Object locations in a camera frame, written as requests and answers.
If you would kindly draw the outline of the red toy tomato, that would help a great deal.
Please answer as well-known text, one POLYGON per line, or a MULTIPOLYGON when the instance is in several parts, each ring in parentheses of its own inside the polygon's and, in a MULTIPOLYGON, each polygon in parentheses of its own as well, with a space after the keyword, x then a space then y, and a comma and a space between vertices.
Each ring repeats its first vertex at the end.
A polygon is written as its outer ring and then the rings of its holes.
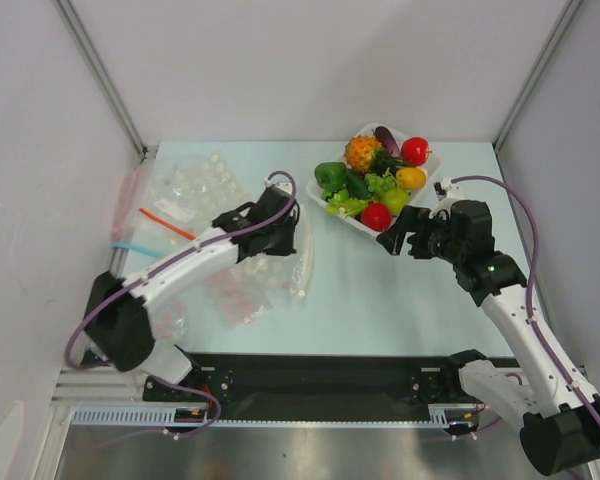
POLYGON ((360 215, 361 223, 376 232, 384 232, 392 222, 390 210, 382 203, 369 203, 360 215))

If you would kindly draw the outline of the clear white-dotted zip bag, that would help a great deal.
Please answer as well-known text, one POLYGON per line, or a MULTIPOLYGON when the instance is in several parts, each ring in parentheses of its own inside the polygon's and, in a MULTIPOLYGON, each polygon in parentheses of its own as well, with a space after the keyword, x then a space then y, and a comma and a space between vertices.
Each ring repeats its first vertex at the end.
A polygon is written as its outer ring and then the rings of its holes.
POLYGON ((296 253, 287 257, 260 254, 232 269, 239 280, 287 293, 293 300, 305 299, 314 266, 314 235, 310 216, 303 204, 294 234, 296 253))

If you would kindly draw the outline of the green toy grape bunch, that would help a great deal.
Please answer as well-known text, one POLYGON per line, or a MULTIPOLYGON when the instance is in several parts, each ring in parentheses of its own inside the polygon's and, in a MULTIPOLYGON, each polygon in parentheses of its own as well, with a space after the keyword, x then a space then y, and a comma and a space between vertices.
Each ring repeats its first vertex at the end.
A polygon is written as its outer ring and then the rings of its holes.
POLYGON ((381 198, 387 190, 397 187, 396 179, 389 170, 381 175, 367 173, 364 181, 372 196, 377 198, 381 198))

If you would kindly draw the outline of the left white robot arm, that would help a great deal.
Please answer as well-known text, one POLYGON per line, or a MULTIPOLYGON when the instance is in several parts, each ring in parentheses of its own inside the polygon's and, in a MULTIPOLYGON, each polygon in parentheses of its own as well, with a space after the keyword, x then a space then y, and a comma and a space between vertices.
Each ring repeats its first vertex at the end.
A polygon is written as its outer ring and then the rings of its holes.
POLYGON ((220 214, 187 247, 126 278, 104 275, 105 297, 86 315, 84 333, 117 371, 140 371, 164 381, 175 398, 191 399, 200 376, 180 347, 155 335, 152 317, 247 258, 295 254, 298 216, 295 184, 269 182, 257 201, 220 214))

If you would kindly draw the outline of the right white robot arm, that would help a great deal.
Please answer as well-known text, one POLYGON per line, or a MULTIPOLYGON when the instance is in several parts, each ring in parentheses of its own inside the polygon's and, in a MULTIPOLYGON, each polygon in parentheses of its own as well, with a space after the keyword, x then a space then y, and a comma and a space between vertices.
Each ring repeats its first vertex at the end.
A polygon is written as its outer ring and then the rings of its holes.
POLYGON ((569 360, 542 314, 526 304, 531 285, 516 262, 496 250, 486 203, 444 200, 433 210, 405 207, 377 242, 397 255, 452 265, 459 286, 496 325, 527 383, 519 385, 477 351, 451 356, 441 376, 453 401, 483 401, 519 435, 545 476, 600 459, 600 394, 569 360))

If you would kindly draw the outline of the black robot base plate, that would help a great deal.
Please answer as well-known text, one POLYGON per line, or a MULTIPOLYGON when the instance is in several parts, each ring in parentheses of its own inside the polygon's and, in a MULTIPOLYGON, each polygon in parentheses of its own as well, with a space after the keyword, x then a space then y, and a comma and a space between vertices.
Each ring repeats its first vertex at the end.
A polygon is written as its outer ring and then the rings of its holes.
POLYGON ((215 396, 227 421, 421 421, 433 404, 474 404, 458 371, 484 357, 199 353, 184 384, 215 396))

